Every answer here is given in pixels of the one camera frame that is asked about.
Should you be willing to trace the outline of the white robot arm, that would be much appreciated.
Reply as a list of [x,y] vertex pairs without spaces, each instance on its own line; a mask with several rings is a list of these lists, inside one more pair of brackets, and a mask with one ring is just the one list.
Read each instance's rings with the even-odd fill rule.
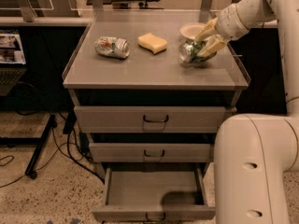
[[299,169],[299,0],[241,0],[195,37],[206,57],[249,29],[278,22],[287,114],[241,114],[223,122],[214,147],[217,224],[290,224],[283,174]]

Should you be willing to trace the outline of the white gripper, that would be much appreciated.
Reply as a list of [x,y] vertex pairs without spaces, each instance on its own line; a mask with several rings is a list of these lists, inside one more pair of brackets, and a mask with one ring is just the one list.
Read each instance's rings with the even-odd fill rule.
[[197,53],[198,57],[207,57],[223,49],[227,40],[238,40],[246,35],[249,29],[242,23],[237,12],[237,5],[231,4],[216,14],[216,18],[209,21],[195,36],[196,42],[208,41]]

